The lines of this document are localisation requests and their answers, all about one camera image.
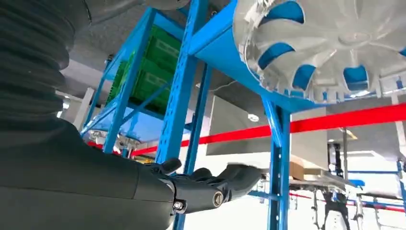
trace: cardboard box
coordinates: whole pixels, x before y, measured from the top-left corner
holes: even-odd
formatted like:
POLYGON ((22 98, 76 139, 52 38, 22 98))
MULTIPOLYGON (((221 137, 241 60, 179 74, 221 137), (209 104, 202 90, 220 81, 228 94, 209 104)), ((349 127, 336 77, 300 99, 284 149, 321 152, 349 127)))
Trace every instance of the cardboard box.
POLYGON ((305 169, 303 168, 303 166, 295 162, 289 163, 289 175, 293 177, 295 180, 303 181, 305 179, 304 172, 305 169))

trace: metal rack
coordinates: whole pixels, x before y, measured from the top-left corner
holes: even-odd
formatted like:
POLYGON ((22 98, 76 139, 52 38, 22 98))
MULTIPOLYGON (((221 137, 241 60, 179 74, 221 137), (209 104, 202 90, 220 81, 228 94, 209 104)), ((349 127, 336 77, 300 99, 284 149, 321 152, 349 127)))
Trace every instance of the metal rack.
MULTIPOLYGON (((161 163, 170 158, 178 158, 180 143, 185 129, 185 118, 188 102, 191 96, 193 77, 198 60, 206 63, 203 80, 197 101, 196 110, 190 125, 191 139, 184 173, 191 173, 194 169, 197 147, 199 145, 200 131, 204 114, 205 102, 210 86, 211 68, 215 68, 237 80, 253 92, 262 97, 263 105, 272 130, 271 160, 270 160, 270 194, 266 194, 271 200, 268 211, 269 230, 287 230, 287 213, 289 208, 289 156, 290 156, 290 115, 302 110, 316 108, 314 103, 298 99, 287 98, 283 95, 269 92, 262 88, 253 79, 244 63, 241 62, 238 51, 233 42, 232 20, 237 1, 232 1, 208 23, 205 23, 208 9, 208 0, 191 0, 186 27, 183 29, 176 22, 165 17, 159 11, 148 8, 137 27, 132 31, 129 38, 122 46, 120 52, 108 63, 101 79, 93 102, 90 106, 89 115, 85 121, 85 127, 81 134, 84 135, 97 123, 102 122, 108 115, 112 115, 109 121, 108 136, 103 150, 111 153, 120 127, 138 113, 147 113, 160 123, 160 138, 156 161, 161 163), (128 103, 129 93, 135 82, 144 47, 152 25, 155 24, 175 38, 182 41, 178 65, 171 84, 169 103, 164 117, 145 110, 145 105, 159 95, 159 91, 152 97, 136 106, 128 103), (130 53, 135 50, 129 75, 115 100, 104 108, 103 112, 90 120, 96 103, 99 99, 103 83, 111 81, 118 69, 121 60, 128 60, 130 53)), ((184 215, 178 215, 174 229, 183 229, 184 215)))

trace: ceiling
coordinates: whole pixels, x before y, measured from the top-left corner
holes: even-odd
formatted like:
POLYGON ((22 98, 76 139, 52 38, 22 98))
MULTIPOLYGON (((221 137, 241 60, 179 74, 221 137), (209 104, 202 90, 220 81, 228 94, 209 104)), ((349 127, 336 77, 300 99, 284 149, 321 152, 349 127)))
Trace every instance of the ceiling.
MULTIPOLYGON (((211 10, 208 18, 214 10, 220 10, 227 5, 230 0, 212 0, 211 10)), ((62 91, 82 98, 88 87, 97 88, 98 82, 104 70, 104 61, 109 54, 115 54, 124 43, 127 36, 137 24, 145 11, 144 6, 129 9, 127 12, 107 20, 101 24, 92 26, 87 31, 77 34, 75 45, 70 52, 71 64, 67 70, 63 71, 67 78, 67 85, 62 91)), ((165 11, 170 18, 184 25, 186 17, 179 11, 165 11)), ((203 64, 200 63, 195 76, 194 84, 200 82, 203 64)), ((219 71, 214 71, 211 80, 211 95, 208 104, 211 104, 213 94, 220 98, 246 110, 249 113, 260 116, 258 125, 266 125, 262 101, 254 92, 250 91, 238 82, 233 82, 231 78, 219 71)), ((102 104, 107 99, 111 83, 106 83, 103 88, 99 103, 102 104)), ((198 88, 193 87, 192 98, 189 107, 195 107, 198 88)), ((406 96, 402 96, 401 102, 406 102, 406 96)), ((352 102, 332 105, 327 108, 329 114, 342 113, 355 109, 378 107, 389 105, 389 98, 364 99, 352 102)), ((206 110, 206 115, 210 115, 210 109, 206 110)), ((374 150, 387 158, 399 156, 399 147, 394 124, 383 124, 378 126, 364 126, 351 128, 351 132, 358 137, 358 141, 349 141, 349 150, 374 150)), ((328 132, 329 139, 340 139, 342 132, 331 130, 328 132)))

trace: ceiling light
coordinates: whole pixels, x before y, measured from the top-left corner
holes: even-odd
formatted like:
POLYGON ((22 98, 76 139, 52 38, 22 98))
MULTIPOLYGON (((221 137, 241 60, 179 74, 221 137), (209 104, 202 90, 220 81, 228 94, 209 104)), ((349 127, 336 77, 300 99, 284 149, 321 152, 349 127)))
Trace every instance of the ceiling light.
POLYGON ((68 104, 68 103, 63 103, 62 106, 63 106, 64 109, 68 109, 68 108, 69 108, 69 104, 68 104))
POLYGON ((258 122, 259 121, 259 117, 255 114, 248 114, 248 120, 252 121, 252 122, 258 122))

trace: blue metal shelf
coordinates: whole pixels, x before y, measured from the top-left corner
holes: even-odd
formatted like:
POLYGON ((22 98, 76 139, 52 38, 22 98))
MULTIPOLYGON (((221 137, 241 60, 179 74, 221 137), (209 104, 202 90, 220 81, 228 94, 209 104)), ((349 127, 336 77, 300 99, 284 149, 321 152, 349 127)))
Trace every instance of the blue metal shelf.
MULTIPOLYGON (((273 132, 272 140, 270 140, 270 175, 273 186, 270 195, 261 195, 273 198, 268 213, 268 229, 287 230, 290 114, 316 108, 319 105, 315 105, 308 100, 289 98, 278 93, 269 92, 262 88, 258 81, 252 77, 246 65, 240 60, 233 39, 232 23, 236 5, 237 1, 233 0, 204 25, 208 10, 208 0, 191 0, 189 12, 182 10, 184 14, 188 14, 185 29, 162 13, 148 8, 127 41, 123 44, 119 53, 107 65, 90 107, 89 115, 85 122, 87 125, 83 129, 82 134, 84 135, 92 128, 108 131, 103 148, 106 153, 112 152, 113 144, 119 132, 141 141, 159 138, 156 157, 158 163, 173 157, 179 157, 180 142, 185 132, 185 118, 191 96, 193 78, 197 62, 200 59, 206 63, 206 67, 193 122, 187 125, 191 129, 191 141, 184 173, 188 174, 194 170, 204 107, 210 85, 211 68, 215 68, 262 97, 266 115, 273 132), (178 65, 164 117, 144 109, 148 101, 152 100, 151 98, 147 99, 140 106, 128 103, 129 92, 134 85, 152 24, 163 28, 175 38, 182 40, 178 65), (129 60, 130 54, 133 51, 135 51, 134 60, 117 98, 113 102, 110 102, 89 123, 104 81, 114 79, 120 62, 122 60, 129 60)), ((182 230, 184 221, 185 216, 178 215, 174 223, 174 229, 182 230)))

